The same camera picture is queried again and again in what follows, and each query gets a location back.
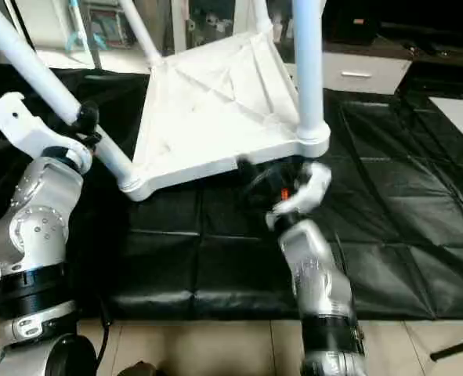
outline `orange component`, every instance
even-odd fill
[[[288,189],[287,188],[283,188],[281,190],[281,200],[282,201],[288,200]]]

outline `floor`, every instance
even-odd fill
[[[463,341],[463,321],[364,321],[369,376],[463,376],[463,354],[433,363],[431,351]],[[96,321],[80,332],[98,351]],[[301,331],[296,321],[116,323],[99,376],[117,375],[140,360],[169,376],[299,376]]]
[[[85,51],[65,52],[58,49],[40,49],[36,53],[47,67],[64,69],[92,69],[92,57]],[[146,58],[139,46],[131,49],[99,51],[102,68],[119,73],[148,73]]]

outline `metal pole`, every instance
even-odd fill
[[[297,135],[309,142],[327,132],[324,122],[324,72],[322,69],[322,22],[320,0],[293,0],[295,62],[299,112]]]
[[[273,24],[268,14],[268,5],[266,0],[253,0],[254,2],[254,13],[255,13],[255,25],[257,31],[260,33],[267,33],[271,31]]]
[[[121,7],[125,12],[128,23],[136,35],[137,41],[146,55],[147,61],[151,66],[156,65],[161,60],[161,55],[147,32],[143,19],[140,18],[137,8],[132,0],[120,0]]]
[[[76,121],[81,106],[78,100],[20,38],[1,12],[0,51],[66,124],[71,125]],[[101,127],[98,126],[97,131],[103,137],[97,145],[97,157],[117,178],[119,184],[126,183],[132,178],[132,162]]]

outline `cable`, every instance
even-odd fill
[[[97,369],[99,369],[100,362],[104,358],[104,353],[106,352],[107,347],[107,340],[109,338],[109,328],[111,326],[112,319],[110,318],[109,311],[107,310],[104,301],[99,297],[99,305],[100,305],[100,323],[103,326],[104,334],[103,334],[103,343],[100,346],[99,355],[97,356]]]

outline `black cable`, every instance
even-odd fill
[[[36,51],[34,48],[33,41],[31,40],[31,36],[29,35],[29,31],[27,31],[26,24],[24,23],[24,19],[22,18],[22,14],[20,14],[19,6],[15,2],[15,0],[10,0],[10,4],[12,5],[13,11],[15,12],[15,16],[17,17],[17,20],[19,21],[20,28],[22,29],[22,32],[24,33],[24,37],[26,38],[27,44],[33,49],[33,51]]]
[[[97,369],[99,369],[100,362],[104,358],[104,353],[106,352],[106,347],[107,347],[107,340],[109,338],[109,328],[112,324],[112,319],[110,318],[109,311],[107,310],[107,307],[101,298],[99,298],[99,305],[100,305],[100,323],[103,326],[104,334],[103,334],[103,343],[100,346],[99,355],[97,356]]]

